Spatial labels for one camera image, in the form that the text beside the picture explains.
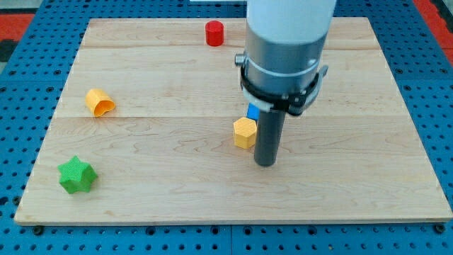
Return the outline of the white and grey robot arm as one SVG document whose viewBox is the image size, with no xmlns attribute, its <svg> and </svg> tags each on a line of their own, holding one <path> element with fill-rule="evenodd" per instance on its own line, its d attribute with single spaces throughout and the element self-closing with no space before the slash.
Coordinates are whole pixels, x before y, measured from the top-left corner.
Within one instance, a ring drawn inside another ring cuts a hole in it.
<svg viewBox="0 0 453 255">
<path fill-rule="evenodd" d="M 301 115 L 319 94 L 319 65 L 336 0 L 248 0 L 243 54 L 235 57 L 244 97 L 265 113 Z"/>
</svg>

